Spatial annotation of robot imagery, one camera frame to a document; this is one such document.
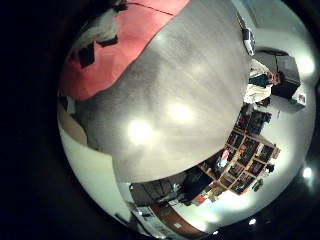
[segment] cabinet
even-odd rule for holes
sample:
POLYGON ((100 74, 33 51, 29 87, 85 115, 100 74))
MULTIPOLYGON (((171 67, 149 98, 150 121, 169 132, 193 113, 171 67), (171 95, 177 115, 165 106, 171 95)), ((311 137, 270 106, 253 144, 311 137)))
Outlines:
POLYGON ((244 105, 237 118, 235 128, 248 134, 259 135, 265 122, 271 120, 271 113, 255 110, 249 105, 244 105))
POLYGON ((235 127, 224 148, 198 167, 213 180, 211 188, 215 196, 226 190, 241 195, 265 170, 271 158, 277 158, 279 152, 280 149, 266 139, 248 135, 235 127), (229 151, 227 164, 219 168, 217 161, 224 150, 229 151))

